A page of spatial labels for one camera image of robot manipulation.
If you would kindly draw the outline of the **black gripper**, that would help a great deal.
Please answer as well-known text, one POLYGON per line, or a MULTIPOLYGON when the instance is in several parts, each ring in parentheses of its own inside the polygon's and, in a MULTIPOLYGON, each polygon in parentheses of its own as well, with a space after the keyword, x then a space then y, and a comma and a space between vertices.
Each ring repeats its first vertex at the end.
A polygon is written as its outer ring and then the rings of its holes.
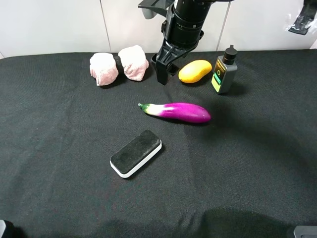
POLYGON ((212 4, 211 0, 176 0, 169 7, 162 24, 162 47, 151 58, 160 84, 166 85, 168 74, 174 76, 179 71, 179 67, 171 63, 197 47, 212 4))

